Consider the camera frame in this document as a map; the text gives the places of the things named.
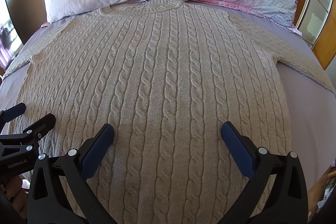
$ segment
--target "beige sweater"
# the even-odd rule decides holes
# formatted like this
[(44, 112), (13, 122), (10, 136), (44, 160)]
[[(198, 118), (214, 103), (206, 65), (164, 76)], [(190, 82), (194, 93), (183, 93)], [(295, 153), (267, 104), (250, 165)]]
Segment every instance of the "beige sweater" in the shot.
[(88, 183), (119, 224), (217, 223), (246, 183), (220, 138), (225, 121), (256, 146), (290, 151), (278, 60), (335, 92), (318, 64), (265, 29), (177, 0), (76, 18), (7, 74), (30, 60), (17, 99), (27, 110), (11, 131), (53, 113), (40, 150), (58, 156), (112, 124), (113, 146)]

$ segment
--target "logo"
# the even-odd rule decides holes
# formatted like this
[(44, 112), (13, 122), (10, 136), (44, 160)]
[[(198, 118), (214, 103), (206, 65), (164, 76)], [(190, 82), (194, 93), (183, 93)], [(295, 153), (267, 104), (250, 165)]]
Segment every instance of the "logo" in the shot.
[(19, 165), (24, 164), (24, 163), (26, 163), (26, 162), (28, 162), (28, 160), (27, 160), (27, 159), (24, 159), (24, 160), (18, 161), (18, 162), (16, 162), (16, 163), (13, 163), (13, 164), (11, 164), (11, 165), (7, 165), (7, 167), (8, 167), (8, 168), (13, 168), (13, 167), (15, 167), (15, 166), (19, 166)]

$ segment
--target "bed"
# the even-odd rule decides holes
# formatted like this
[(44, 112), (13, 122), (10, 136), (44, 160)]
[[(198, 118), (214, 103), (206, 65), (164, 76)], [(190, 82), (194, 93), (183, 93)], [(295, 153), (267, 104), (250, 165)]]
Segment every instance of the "bed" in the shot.
[[(230, 9), (227, 5), (218, 6), (188, 0), (191, 6), (203, 6), (212, 9), (224, 10), (238, 17), (253, 22), (278, 38), (291, 45), (309, 59), (318, 63), (318, 60), (298, 33), (290, 28), (280, 26), (274, 21), (265, 20), (260, 15), (247, 13), (243, 9)], [(54, 23), (45, 26), (34, 33), (25, 44), (21, 55), (41, 39), (52, 33), (58, 27), (70, 22), (81, 15), (66, 16), (63, 19), (54, 18)], [(20, 67), (6, 77), (0, 86), (0, 108), (9, 108), (17, 101), (22, 83), (24, 83), (29, 64)], [(292, 150), (300, 158), (305, 174), (306, 185), (309, 189), (325, 172), (336, 157), (334, 144), (336, 143), (336, 99), (332, 91), (326, 89), (311, 78), (278, 62), (277, 70), (286, 94), (290, 113), (292, 132)]]

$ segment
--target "metal screw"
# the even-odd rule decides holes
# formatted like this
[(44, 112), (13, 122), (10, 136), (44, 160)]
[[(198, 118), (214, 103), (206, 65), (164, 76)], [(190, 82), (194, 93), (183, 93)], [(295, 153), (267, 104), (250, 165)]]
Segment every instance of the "metal screw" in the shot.
[(39, 160), (43, 160), (45, 158), (45, 153), (39, 155)]
[(76, 155), (77, 154), (77, 150), (76, 149), (71, 149), (71, 150), (69, 150), (69, 152), (68, 152), (68, 155), (69, 156), (74, 156), (74, 155)]
[(289, 154), (292, 158), (297, 158), (297, 153), (295, 153), (294, 151), (290, 152)]
[(258, 151), (259, 151), (260, 154), (263, 154), (263, 155), (267, 154), (267, 149), (264, 148), (264, 147), (259, 148)]

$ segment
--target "ribbed collar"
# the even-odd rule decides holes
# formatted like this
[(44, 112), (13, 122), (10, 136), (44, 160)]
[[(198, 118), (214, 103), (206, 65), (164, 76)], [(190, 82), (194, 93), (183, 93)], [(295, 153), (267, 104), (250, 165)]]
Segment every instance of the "ribbed collar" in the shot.
[(100, 8), (99, 12), (104, 16), (113, 15), (148, 15), (162, 13), (168, 10), (177, 9), (183, 4), (182, 0), (155, 0), (146, 3), (128, 3), (109, 5)]

